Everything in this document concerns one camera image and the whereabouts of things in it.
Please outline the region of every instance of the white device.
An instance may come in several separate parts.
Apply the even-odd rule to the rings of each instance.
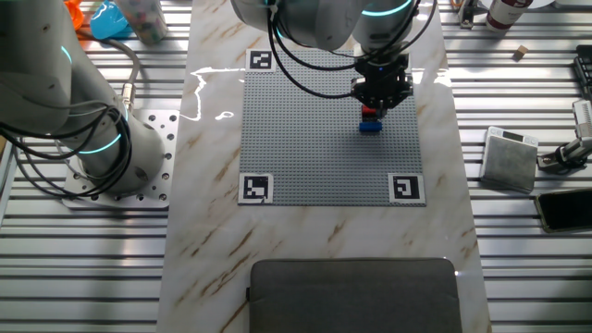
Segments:
[[[480,177],[485,182],[529,193],[535,188],[537,151],[537,138],[490,127]]]

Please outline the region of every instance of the metal mounting plate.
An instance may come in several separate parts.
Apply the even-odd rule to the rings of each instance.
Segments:
[[[167,208],[173,183],[173,166],[175,165],[175,148],[177,146],[177,133],[179,128],[179,111],[177,110],[134,110],[135,117],[152,126],[160,135],[165,145],[165,154],[170,158],[164,160],[157,177],[154,177],[145,187],[139,189],[134,195],[116,197],[111,194],[100,194],[98,198],[84,198],[80,200],[64,199],[62,202],[72,209],[96,209],[97,206],[109,208]],[[70,164],[80,172],[78,157],[72,157]],[[89,180],[74,178],[74,173],[68,170],[66,177],[66,190],[81,192],[94,186]]]

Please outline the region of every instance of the black phone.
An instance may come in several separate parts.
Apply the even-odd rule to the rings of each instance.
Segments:
[[[592,189],[540,194],[535,205],[546,232],[592,228]]]

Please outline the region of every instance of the cable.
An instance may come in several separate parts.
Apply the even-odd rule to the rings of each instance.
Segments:
[[[417,32],[415,37],[413,37],[413,39],[411,39],[407,44],[405,44],[399,50],[399,52],[402,52],[402,51],[406,50],[407,48],[409,48],[411,45],[413,45],[415,42],[417,42],[417,40],[424,34],[424,32],[426,32],[427,28],[429,27],[429,24],[432,22],[432,19],[434,18],[434,14],[436,14],[436,1],[437,0],[434,0],[434,2],[432,3],[432,11],[429,13],[429,17],[427,18],[427,21],[425,22],[424,27],[419,32]]]
[[[301,85],[298,81],[296,81],[290,74],[289,72],[286,70],[286,68],[284,67],[284,65],[281,63],[281,60],[279,60],[279,55],[278,55],[278,50],[276,50],[276,46],[274,44],[274,33],[273,33],[273,24],[271,22],[271,10],[267,12],[267,35],[269,37],[269,44],[271,45],[271,53],[274,55],[274,58],[276,59],[277,65],[279,66],[279,68],[281,69],[281,71],[284,73],[284,75],[286,75],[286,78],[288,78],[288,80],[290,80],[295,86],[297,86],[298,88],[300,88],[301,90],[310,93],[313,96],[316,97],[321,97],[321,98],[326,98],[326,99],[341,99],[341,98],[347,98],[347,97],[351,97],[352,93],[344,93],[344,94],[340,94],[340,95],[328,95],[328,94],[323,94],[320,92],[315,92],[312,91],[306,87],[304,87],[303,85]]]
[[[407,31],[407,28],[409,27],[409,25],[413,22],[413,14],[417,11],[417,8],[419,7],[419,4],[421,3],[421,0],[418,0],[415,3],[415,7],[411,10],[409,16],[407,17],[407,19],[404,21],[402,28],[399,30],[399,32],[397,33],[397,35],[390,40],[390,42],[388,42],[385,46],[374,50],[372,52],[370,52],[369,54],[365,55],[367,57],[363,57],[361,60],[358,61],[358,63],[367,63],[370,62],[371,60],[374,60],[376,58],[378,58],[379,56],[382,56],[386,51],[388,51],[388,49],[390,47],[392,47],[392,45],[394,45],[399,39],[400,37],[405,33],[405,31]],[[327,67],[321,67],[321,66],[316,66],[316,65],[312,65],[309,64],[307,62],[302,61],[301,59],[299,59],[296,55],[294,55],[293,53],[290,52],[290,50],[288,50],[288,48],[286,47],[286,45],[281,41],[281,38],[278,35],[278,15],[276,14],[276,18],[273,19],[273,28],[271,31],[274,33],[274,35],[276,36],[276,40],[277,43],[279,44],[279,46],[281,47],[281,49],[284,51],[284,53],[286,53],[286,55],[288,55],[290,58],[292,58],[292,60],[296,61],[298,64],[305,66],[307,68],[310,69],[315,69],[315,70],[324,70],[324,71],[338,71],[338,70],[346,70],[346,69],[351,69],[351,68],[355,68],[356,64],[351,64],[351,65],[347,65],[347,66],[339,66],[339,67],[333,67],[333,68],[327,68]]]
[[[101,120],[107,114],[107,112],[109,110],[113,110],[113,109],[112,108],[108,108],[108,109],[104,110],[101,113],[101,116],[97,117],[96,120],[94,120],[93,122],[91,122],[89,124],[89,125],[91,125],[91,130],[90,130],[88,136],[86,137],[86,139],[84,139],[84,141],[80,144],[80,146],[78,148],[74,149],[73,151],[71,151],[70,153],[67,153],[67,154],[51,155],[51,154],[39,153],[37,151],[32,150],[31,148],[29,148],[28,146],[26,146],[24,143],[20,142],[19,140],[17,140],[16,138],[14,138],[10,134],[8,134],[4,129],[1,129],[1,128],[0,128],[0,135],[4,136],[8,141],[10,141],[12,144],[16,145],[20,150],[22,150],[24,152],[27,152],[28,154],[32,154],[32,155],[35,155],[37,157],[41,157],[41,158],[48,159],[48,160],[53,160],[53,161],[62,160],[62,159],[65,159],[65,158],[70,158],[70,157],[74,156],[75,154],[78,154],[79,152],[81,152],[89,144],[89,142],[93,138],[94,133],[98,129],[99,125],[101,124]],[[53,138],[53,137],[43,137],[42,136],[42,139],[55,139],[55,138]]]
[[[118,49],[119,51],[123,52],[124,54],[126,54],[126,56],[129,57],[129,59],[131,59],[131,62],[133,63],[132,67],[131,67],[131,73],[129,74],[129,78],[127,80],[126,83],[131,83],[133,84],[136,79],[138,78],[138,72],[140,72],[140,59],[138,58],[138,56],[133,52],[133,50],[131,50],[129,47],[127,47],[125,44],[120,43],[114,39],[103,39],[103,40],[98,40],[96,38],[94,38],[94,36],[87,31],[76,31],[77,34],[80,34],[88,39],[94,40],[96,42],[99,43],[105,43],[107,45],[111,45],[113,47],[115,47],[116,49]]]
[[[109,115],[110,115],[110,117],[118,117],[118,115],[116,113],[118,113],[118,112],[111,112]],[[76,198],[80,198],[80,197],[92,197],[94,195],[104,193],[105,191],[108,191],[110,188],[112,188],[121,179],[121,177],[123,177],[123,175],[125,174],[125,172],[128,169],[128,166],[130,165],[130,157],[131,157],[130,127],[129,127],[127,121],[125,119],[122,119],[120,121],[120,123],[117,125],[117,128],[119,129],[120,134],[122,134],[122,140],[120,140],[120,144],[122,145],[122,148],[123,148],[123,145],[125,145],[125,149],[120,149],[120,154],[118,156],[119,163],[116,163],[112,167],[112,170],[109,171],[110,174],[115,174],[117,172],[117,176],[114,179],[106,179],[100,185],[97,185],[94,188],[92,188],[88,191],[82,192],[82,193],[74,193],[74,192],[68,191],[60,186],[57,186],[53,181],[49,180],[46,176],[43,175],[43,173],[41,173],[39,168],[32,161],[31,156],[27,153],[24,153],[25,156],[27,157],[27,161],[29,162],[29,164],[31,165],[33,170],[37,173],[37,175],[43,181],[47,182],[51,187],[53,187],[54,189],[61,191],[61,192],[49,191],[49,190],[43,188],[36,181],[34,181],[31,178],[31,176],[28,174],[27,170],[24,168],[24,166],[22,165],[22,163],[19,160],[18,151],[15,146],[13,146],[12,154],[15,156],[18,168],[19,168],[20,172],[23,174],[23,176],[25,177],[25,179],[27,179],[39,191],[42,191],[46,194],[50,194],[50,195],[57,196],[60,198],[76,199]]]
[[[58,151],[60,154],[65,154],[65,153],[64,153],[64,151],[62,150],[62,147],[59,145],[59,141],[58,141],[58,140],[54,140],[54,144],[55,144],[55,148],[57,149],[57,151]],[[80,172],[78,172],[78,170],[77,170],[77,169],[75,169],[75,168],[74,168],[74,166],[71,166],[71,165],[70,165],[70,162],[68,161],[68,159],[67,159],[67,158],[63,159],[63,161],[64,161],[64,164],[66,165],[66,167],[68,167],[68,169],[70,169],[70,171],[72,171],[72,173],[73,173],[74,175],[78,175],[78,176],[79,176],[80,178],[82,178],[82,179],[86,179],[86,180],[88,180],[88,181],[91,181],[91,179],[90,179],[90,178],[88,178],[88,177],[86,177],[86,175],[83,175],[83,174],[81,174]]]

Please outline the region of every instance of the marble table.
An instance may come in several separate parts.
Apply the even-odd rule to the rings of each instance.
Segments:
[[[193,2],[158,332],[246,333],[255,262],[341,257],[445,257],[463,332],[490,331],[439,14],[411,50],[426,208],[237,205],[244,55],[268,47],[228,0]]]

